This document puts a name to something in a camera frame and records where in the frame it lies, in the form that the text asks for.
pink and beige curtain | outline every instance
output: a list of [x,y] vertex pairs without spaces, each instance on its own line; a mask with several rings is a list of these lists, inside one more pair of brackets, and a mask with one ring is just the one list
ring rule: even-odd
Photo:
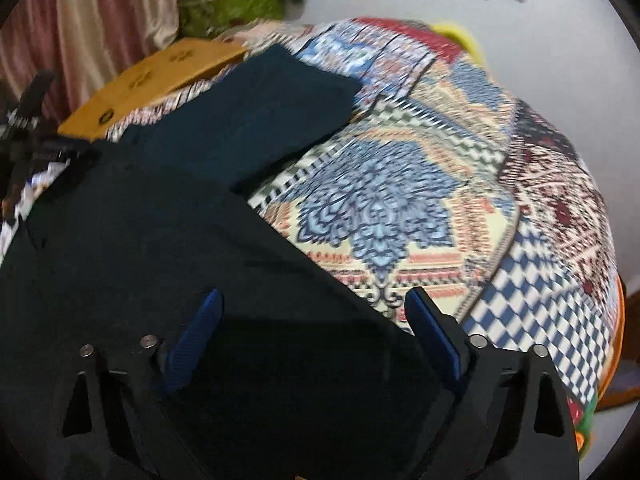
[[58,79],[45,115],[63,121],[114,76],[168,46],[177,0],[20,0],[0,29],[0,78],[19,96],[37,70]]

black fabric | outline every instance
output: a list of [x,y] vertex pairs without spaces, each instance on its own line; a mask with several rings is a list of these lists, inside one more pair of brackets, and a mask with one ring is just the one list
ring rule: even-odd
[[91,343],[118,368],[215,287],[225,317],[163,404],[212,477],[401,478],[440,392],[415,339],[219,184],[95,147],[0,267],[0,422],[36,473],[65,352]]
[[120,143],[246,195],[281,160],[347,124],[360,88],[274,45],[158,123],[130,126]]

bed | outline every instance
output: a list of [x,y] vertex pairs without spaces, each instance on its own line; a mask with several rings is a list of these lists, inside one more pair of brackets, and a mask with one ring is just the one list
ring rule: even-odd
[[[283,163],[249,197],[255,212],[408,332],[404,294],[422,286],[469,334],[546,345],[584,453],[620,354],[623,295],[604,200],[571,142],[423,23],[256,22],[223,39],[249,56],[280,43],[363,84],[351,124]],[[106,137],[226,73],[133,111]],[[34,176],[17,214],[63,169]],[[14,229],[2,226],[2,256]]]

green plastic object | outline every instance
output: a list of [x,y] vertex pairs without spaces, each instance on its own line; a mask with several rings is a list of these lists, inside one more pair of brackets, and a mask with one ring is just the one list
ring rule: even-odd
[[282,20],[282,0],[178,0],[180,36],[215,38],[258,18]]

yellow cardboard box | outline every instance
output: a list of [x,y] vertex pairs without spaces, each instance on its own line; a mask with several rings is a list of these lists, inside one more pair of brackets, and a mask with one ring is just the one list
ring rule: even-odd
[[94,140],[130,111],[216,75],[226,65],[242,60],[246,49],[238,44],[185,38],[146,57],[95,93],[58,127],[58,133]]

